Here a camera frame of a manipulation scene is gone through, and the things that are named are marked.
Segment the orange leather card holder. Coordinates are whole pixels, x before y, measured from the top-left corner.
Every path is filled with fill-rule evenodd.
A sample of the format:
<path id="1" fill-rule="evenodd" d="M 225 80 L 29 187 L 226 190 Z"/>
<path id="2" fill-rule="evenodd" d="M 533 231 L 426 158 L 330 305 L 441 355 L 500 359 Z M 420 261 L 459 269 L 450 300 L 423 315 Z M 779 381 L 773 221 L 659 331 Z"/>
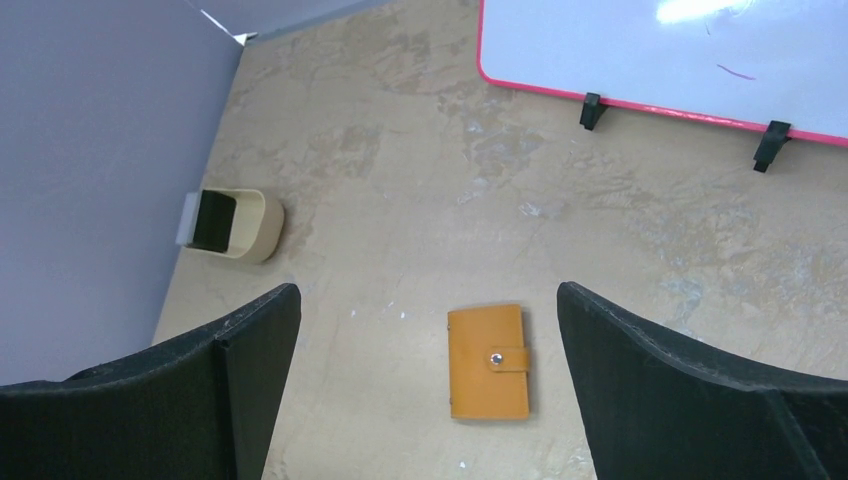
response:
<path id="1" fill-rule="evenodd" d="M 530 416 L 522 308 L 488 305 L 447 315 L 451 417 L 511 421 Z"/>

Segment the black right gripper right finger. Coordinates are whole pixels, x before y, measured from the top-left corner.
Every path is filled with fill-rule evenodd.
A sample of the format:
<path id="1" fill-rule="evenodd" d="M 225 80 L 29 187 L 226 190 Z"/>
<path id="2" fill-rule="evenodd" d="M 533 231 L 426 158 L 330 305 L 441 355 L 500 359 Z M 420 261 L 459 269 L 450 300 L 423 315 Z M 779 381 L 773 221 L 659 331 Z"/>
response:
<path id="1" fill-rule="evenodd" d="M 847 384 L 756 362 L 575 282 L 557 315 L 601 479 L 843 479 Z"/>

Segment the grey credit card stack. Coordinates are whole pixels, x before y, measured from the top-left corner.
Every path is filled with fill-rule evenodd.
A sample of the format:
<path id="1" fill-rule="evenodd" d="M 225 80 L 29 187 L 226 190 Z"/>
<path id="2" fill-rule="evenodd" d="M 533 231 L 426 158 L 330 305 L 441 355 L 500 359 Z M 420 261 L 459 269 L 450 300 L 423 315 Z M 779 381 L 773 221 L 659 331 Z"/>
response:
<path id="1" fill-rule="evenodd" d="M 175 239 L 177 245 L 186 247 L 193 242 L 199 205 L 199 191 L 186 194 Z"/>

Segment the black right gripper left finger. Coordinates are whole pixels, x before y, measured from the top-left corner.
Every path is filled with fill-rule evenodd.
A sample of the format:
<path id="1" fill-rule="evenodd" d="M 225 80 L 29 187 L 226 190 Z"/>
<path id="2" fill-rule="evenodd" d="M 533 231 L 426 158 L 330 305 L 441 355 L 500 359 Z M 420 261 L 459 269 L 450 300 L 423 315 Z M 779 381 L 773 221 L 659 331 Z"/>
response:
<path id="1" fill-rule="evenodd" d="M 280 285 L 63 381 L 1 390 L 5 479 L 258 479 L 301 322 Z"/>

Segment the black credit card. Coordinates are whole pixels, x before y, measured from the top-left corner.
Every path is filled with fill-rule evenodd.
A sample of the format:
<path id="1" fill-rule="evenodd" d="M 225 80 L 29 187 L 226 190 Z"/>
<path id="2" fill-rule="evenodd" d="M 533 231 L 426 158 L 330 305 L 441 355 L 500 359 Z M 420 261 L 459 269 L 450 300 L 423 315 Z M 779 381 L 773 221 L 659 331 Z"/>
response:
<path id="1" fill-rule="evenodd" d="M 192 241 L 195 249 L 224 253 L 229 248 L 236 199 L 218 191 L 203 190 Z"/>

